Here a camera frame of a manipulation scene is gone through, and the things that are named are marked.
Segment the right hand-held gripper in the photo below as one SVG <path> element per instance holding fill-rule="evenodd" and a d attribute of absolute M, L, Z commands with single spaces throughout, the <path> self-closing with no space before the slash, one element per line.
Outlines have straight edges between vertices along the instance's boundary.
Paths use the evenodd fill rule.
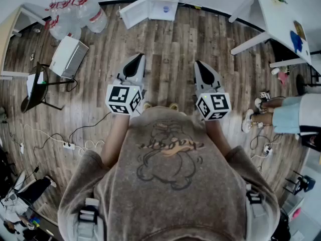
<path fill-rule="evenodd" d="M 205 121 L 222 119 L 231 111 L 229 93 L 220 84 L 221 77 L 210 65 L 195 61 L 196 108 Z"/>

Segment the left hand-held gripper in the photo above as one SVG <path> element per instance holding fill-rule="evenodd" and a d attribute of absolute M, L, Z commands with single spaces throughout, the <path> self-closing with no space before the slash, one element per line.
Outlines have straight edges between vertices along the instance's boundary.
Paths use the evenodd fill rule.
<path fill-rule="evenodd" d="M 107 87 L 105 104 L 112 113 L 132 115 L 143 100 L 145 55 L 125 59 L 117 79 Z"/>

